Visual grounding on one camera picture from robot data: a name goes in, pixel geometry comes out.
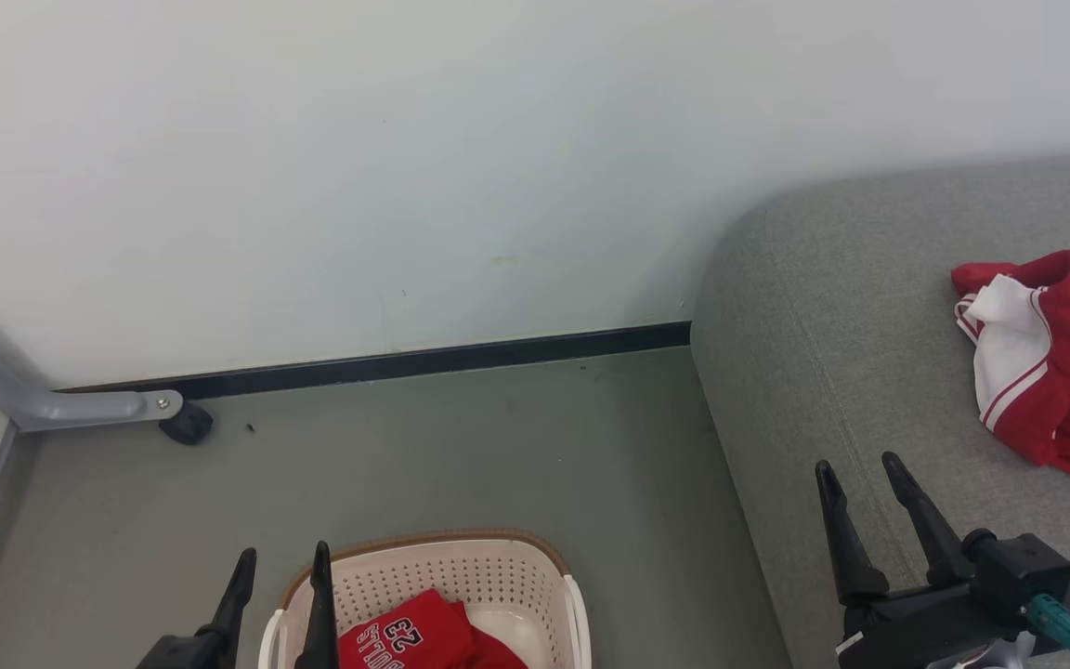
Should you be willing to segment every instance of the gray fabric upholstery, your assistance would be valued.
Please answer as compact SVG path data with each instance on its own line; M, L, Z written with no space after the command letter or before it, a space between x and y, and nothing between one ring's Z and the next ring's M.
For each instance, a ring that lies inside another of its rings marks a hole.
M924 584L926 561L886 450L960 534L1035 532L1070 559L1070 475L1033 467L978 422L948 280L959 263L1065 247L1070 158L814 187L744 216L719 246L692 351L797 668L834 668L841 639L820 458L895 589Z

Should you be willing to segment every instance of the floor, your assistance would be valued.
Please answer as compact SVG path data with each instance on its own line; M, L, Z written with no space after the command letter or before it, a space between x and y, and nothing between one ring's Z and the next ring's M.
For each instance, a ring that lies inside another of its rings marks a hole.
M565 556L599 668L790 666L687 348L201 404L197 447L151 425L34 446L0 668L132 668L207 623L255 546L254 668L318 538L496 526Z

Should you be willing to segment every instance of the basket rim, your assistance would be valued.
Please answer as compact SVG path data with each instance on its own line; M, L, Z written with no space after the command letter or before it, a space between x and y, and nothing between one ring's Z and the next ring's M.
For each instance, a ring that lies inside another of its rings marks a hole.
M374 538L372 542L363 542L361 544L353 544L352 546L345 547L341 550L331 550L330 551L330 562L336 562L337 560L346 560L349 558L356 558L356 556L366 554L370 552L379 552L383 550L400 549L400 547L408 546L423 546L424 544L440 544L447 542L472 542L472 541L508 541L508 542L519 542L528 544L528 546L534 546L539 549L547 559L552 561L556 571L560 572L560 576L568 576L572 573L568 571L568 563L564 560L564 556L560 554L560 551L552 547L552 544L547 542L547 538L538 536L538 534L532 534L526 532L526 530L514 530L514 529L478 529L478 530L438 530L434 532L421 532L417 534L400 534L397 537L386 537L386 538ZM311 564L306 564L305 567L301 568L296 575L294 575L291 581L288 581L288 588L284 590L284 595L279 596L279 609L288 609L288 605L292 604L292 596L296 594L296 590L311 577Z

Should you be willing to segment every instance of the caster wheel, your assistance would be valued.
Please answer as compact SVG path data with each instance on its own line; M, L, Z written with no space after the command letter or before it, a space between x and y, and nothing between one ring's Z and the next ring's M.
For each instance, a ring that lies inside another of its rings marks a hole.
M213 429L213 416L199 406L184 402L175 415L160 420L159 428L172 440L186 446L195 446L201 443L209 429Z

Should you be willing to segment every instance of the laundry basket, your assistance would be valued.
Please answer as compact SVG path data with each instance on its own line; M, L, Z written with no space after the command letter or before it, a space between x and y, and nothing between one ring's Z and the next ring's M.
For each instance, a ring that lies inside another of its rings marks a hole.
M517 530L433 532L333 551L336 632L389 612L430 588L464 602L479 630L530 669L591 669L588 622L568 565L542 538ZM259 669L290 669L308 630L314 591L305 567L263 634Z

